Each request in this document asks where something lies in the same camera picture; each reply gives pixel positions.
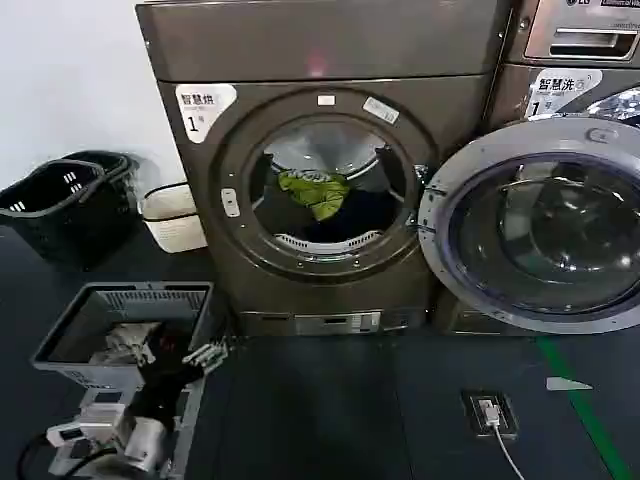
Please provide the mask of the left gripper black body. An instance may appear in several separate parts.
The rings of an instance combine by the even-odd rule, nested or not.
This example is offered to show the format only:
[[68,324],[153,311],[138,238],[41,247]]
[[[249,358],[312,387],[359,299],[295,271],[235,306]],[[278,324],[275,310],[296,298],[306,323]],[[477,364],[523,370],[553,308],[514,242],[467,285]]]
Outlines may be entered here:
[[172,419],[183,388],[204,376],[198,364],[185,363],[181,357],[158,359],[140,368],[144,384],[129,406],[133,417]]

